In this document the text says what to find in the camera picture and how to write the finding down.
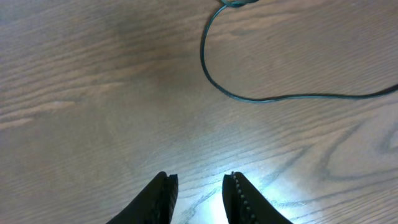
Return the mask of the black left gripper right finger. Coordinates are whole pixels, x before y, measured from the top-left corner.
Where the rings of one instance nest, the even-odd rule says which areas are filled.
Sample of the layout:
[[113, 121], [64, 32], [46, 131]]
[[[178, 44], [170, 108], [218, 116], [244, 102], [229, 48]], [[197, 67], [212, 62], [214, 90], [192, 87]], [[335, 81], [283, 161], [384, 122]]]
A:
[[292, 224], [241, 172], [224, 175], [222, 196], [229, 224]]

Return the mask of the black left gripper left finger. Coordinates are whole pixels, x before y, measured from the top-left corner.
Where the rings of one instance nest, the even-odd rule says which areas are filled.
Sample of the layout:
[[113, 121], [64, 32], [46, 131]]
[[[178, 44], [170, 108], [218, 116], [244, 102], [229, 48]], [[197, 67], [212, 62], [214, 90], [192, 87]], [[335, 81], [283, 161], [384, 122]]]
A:
[[170, 224], [178, 197], [178, 175], [159, 172], [107, 224]]

